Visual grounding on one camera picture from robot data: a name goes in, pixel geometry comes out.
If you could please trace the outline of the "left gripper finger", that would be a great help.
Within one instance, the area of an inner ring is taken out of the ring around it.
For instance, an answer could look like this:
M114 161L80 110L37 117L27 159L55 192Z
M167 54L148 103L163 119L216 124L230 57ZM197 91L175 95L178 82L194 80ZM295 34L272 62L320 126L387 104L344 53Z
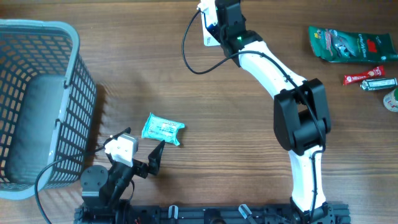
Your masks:
M159 145L148 155L148 173L152 175L157 175L160 170L160 163L162 158L162 153L164 150L165 141L161 141Z
M105 142L103 143L103 146L107 145L107 143L109 143L110 141L112 141L113 139L117 139L118 137L120 137L120 135L124 134L124 133L131 133L131 128L128 127L125 130L121 131L120 133L117 133L115 135L111 135L109 138L107 138L107 140L105 140Z

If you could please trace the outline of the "teal wet wipes pack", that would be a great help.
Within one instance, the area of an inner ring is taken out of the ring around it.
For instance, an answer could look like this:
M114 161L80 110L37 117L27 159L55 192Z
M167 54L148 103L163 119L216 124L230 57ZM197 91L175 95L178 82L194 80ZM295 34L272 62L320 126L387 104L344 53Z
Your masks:
M161 118L150 113L141 133L141 138L156 139L179 146L177 134L185 128L183 123Z

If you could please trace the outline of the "green 3M gloves bag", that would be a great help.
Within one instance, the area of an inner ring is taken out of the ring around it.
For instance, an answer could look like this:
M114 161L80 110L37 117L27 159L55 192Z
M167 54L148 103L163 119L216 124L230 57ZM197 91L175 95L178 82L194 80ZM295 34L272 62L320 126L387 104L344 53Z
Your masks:
M335 63L384 63L397 60L390 34L345 32L310 26L313 53Z

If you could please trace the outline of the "red coffee stick sachet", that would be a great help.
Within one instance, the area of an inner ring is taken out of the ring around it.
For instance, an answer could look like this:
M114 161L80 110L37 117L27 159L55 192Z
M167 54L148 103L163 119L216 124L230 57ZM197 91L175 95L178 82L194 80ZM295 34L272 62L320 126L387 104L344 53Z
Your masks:
M343 85L350 85L370 78L383 77L384 75L384 66L380 65L367 72L357 73L353 75L345 75L343 79Z

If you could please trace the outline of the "green battery pack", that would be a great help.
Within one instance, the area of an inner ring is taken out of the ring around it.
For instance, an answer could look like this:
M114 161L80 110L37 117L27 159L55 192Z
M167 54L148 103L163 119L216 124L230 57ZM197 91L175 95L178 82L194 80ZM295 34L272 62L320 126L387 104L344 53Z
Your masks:
M383 90L397 86L396 78L376 78L363 80L360 87L365 91Z

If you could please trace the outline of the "green lid jar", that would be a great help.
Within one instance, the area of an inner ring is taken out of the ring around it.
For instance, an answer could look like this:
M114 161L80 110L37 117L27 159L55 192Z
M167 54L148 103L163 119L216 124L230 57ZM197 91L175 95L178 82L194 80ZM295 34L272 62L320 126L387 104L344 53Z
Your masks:
M398 102L397 102L397 92L398 88L392 90L383 98L383 104L391 112L398 112Z

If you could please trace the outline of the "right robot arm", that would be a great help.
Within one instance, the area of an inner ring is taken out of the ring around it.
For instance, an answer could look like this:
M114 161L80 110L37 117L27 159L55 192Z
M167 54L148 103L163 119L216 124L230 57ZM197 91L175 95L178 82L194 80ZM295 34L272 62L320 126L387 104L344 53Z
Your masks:
M295 221L318 222L328 214L321 162L331 119L324 85L291 71L259 34L246 29L240 1L215 1L211 11L217 16L217 40L225 55L254 76L274 100L274 133L292 166Z

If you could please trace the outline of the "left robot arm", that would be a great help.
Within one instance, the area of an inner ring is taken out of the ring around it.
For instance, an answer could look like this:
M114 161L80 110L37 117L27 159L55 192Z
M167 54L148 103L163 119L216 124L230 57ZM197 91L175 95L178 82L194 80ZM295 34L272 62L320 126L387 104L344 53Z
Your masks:
M75 209L74 223L159 223L159 208L133 208L132 198L122 199L129 185L135 186L134 176L147 178L157 175L165 141L161 141L144 163L134 158L139 146L131 129L110 136L103 144L111 163L109 169L95 165L85 169L80 177L83 203Z

